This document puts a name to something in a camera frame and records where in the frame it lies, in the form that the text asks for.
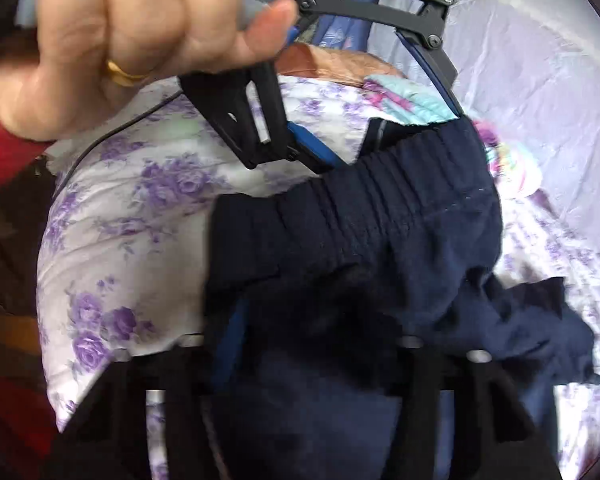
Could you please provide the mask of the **person's left hand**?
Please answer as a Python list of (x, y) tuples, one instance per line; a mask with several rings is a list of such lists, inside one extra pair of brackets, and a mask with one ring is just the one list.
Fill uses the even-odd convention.
[(242, 0), (36, 0), (35, 32), (0, 45), (0, 123), (32, 141), (94, 129), (155, 81), (274, 58), (298, 8), (241, 15)]

